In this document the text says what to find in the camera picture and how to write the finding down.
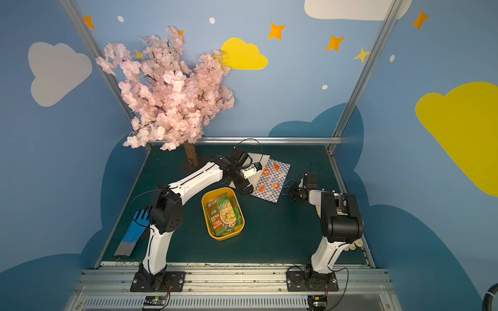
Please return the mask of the green soup condiment packet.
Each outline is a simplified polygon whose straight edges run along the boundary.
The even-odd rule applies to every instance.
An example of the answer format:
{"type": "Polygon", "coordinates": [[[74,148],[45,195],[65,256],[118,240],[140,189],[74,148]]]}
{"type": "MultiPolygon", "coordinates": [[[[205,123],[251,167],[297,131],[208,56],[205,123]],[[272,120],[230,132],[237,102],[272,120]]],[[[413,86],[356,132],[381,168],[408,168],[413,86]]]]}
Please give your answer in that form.
{"type": "Polygon", "coordinates": [[[234,196],[224,193],[204,207],[210,233],[221,238],[238,232],[244,225],[239,204],[234,196]]]}

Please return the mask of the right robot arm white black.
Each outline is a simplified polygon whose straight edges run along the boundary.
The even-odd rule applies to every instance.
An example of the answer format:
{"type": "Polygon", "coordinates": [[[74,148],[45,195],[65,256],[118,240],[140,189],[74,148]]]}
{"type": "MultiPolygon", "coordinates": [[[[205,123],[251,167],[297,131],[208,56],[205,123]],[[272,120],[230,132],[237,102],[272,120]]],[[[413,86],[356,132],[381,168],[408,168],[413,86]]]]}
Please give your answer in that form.
{"type": "Polygon", "coordinates": [[[315,173],[305,173],[299,184],[288,190],[296,203],[308,203],[320,212],[322,239],[304,269],[290,267],[286,272],[290,292],[338,291],[333,270],[340,254],[363,236],[364,222],[356,195],[321,190],[315,173]]]}

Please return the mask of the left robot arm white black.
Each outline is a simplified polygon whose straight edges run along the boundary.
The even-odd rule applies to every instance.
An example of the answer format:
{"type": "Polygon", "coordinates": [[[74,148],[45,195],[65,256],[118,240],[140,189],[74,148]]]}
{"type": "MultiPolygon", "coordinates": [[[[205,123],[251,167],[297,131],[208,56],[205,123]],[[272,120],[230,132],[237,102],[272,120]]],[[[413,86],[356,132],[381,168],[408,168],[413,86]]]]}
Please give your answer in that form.
{"type": "Polygon", "coordinates": [[[184,205],[206,187],[228,179],[240,195],[250,194],[254,186],[249,178],[263,170],[260,162],[245,161],[247,152],[234,147],[224,157],[214,155],[203,167],[168,185],[158,185],[149,212],[147,251],[136,272],[131,292],[159,292],[166,285],[167,252],[171,238],[184,220],[184,205]]]}

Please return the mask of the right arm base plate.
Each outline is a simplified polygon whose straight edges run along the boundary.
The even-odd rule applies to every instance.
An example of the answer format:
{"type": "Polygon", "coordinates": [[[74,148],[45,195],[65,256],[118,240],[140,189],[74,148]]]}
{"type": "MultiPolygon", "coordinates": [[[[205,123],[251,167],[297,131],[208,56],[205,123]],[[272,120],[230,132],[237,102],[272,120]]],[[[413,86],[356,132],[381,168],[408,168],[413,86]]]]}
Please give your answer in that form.
{"type": "Polygon", "coordinates": [[[334,272],[322,274],[289,270],[285,274],[289,292],[338,292],[338,281],[334,272]]]}

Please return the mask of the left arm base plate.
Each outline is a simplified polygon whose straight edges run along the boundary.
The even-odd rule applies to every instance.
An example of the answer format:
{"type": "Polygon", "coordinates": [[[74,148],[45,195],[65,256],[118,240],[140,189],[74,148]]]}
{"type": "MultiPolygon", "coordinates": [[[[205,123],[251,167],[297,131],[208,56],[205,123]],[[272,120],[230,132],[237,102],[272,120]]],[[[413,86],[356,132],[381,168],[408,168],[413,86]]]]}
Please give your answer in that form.
{"type": "Polygon", "coordinates": [[[151,275],[143,270],[138,271],[130,287],[131,292],[181,292],[185,284],[185,272],[163,271],[151,275]]]}

